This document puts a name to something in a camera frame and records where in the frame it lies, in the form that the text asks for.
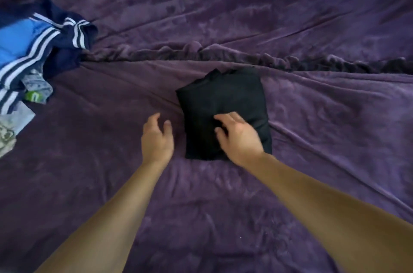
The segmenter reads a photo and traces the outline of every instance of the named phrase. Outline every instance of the folded clothing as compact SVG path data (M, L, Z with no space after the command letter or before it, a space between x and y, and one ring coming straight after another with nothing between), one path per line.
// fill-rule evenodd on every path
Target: folded clothing
M19 15L15 22L0 28L0 115L11 114L26 90L30 92L27 99L45 103L53 89L43 75L52 77L77 67L82 49L89 49L97 34L96 26L50 0L15 10ZM21 19L24 10L31 16ZM0 16L10 13L12 8Z
M253 67L215 69L204 78L176 91L181 105L186 132L188 159L228 159L215 136L222 124L215 114L238 112L258 132L266 153L271 154L271 134L267 106L260 77Z

